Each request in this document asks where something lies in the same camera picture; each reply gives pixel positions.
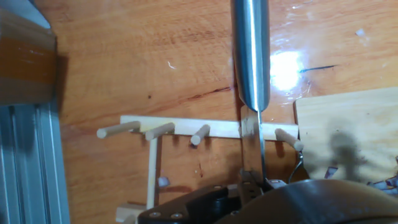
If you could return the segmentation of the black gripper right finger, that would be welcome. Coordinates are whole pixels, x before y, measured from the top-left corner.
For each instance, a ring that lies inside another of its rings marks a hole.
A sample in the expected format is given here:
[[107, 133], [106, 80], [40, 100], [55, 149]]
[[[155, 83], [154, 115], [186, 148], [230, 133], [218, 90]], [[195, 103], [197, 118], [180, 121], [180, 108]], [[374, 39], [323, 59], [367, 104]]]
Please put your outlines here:
[[287, 184], [283, 180], [266, 179], [264, 181], [264, 190], [273, 190], [285, 187]]

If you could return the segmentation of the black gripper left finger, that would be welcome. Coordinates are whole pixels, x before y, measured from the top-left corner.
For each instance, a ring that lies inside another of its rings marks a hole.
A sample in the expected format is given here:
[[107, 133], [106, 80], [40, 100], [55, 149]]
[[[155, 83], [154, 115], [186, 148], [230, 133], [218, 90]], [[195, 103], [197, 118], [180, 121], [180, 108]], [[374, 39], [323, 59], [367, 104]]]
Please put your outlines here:
[[216, 223], [236, 215], [247, 203], [262, 195], [262, 181], [251, 171], [241, 171], [241, 181], [209, 185], [158, 205], [138, 216], [139, 224]]

